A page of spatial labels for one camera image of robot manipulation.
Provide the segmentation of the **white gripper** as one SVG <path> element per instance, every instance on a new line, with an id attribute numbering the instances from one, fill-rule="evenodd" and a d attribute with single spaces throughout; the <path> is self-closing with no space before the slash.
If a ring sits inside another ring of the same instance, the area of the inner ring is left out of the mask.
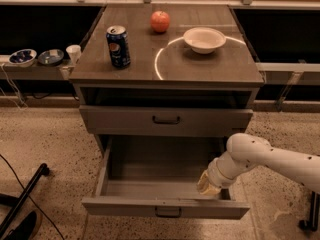
<path id="1" fill-rule="evenodd" d="M 236 160 L 229 152 L 214 158 L 204 170 L 197 183 L 197 191 L 201 195 L 214 196 L 221 189 L 229 188 L 242 173 L 248 172 L 254 165 L 247 160 Z"/>

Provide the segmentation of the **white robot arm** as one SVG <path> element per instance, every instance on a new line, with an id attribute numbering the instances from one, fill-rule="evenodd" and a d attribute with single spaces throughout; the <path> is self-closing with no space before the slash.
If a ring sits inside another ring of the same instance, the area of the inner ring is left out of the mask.
<path id="1" fill-rule="evenodd" d="M 264 138 L 245 133 L 229 137 L 226 151 L 203 171 L 197 190 L 202 195 L 217 195 L 256 166 L 265 166 L 320 193 L 319 156 L 276 148 Z"/>

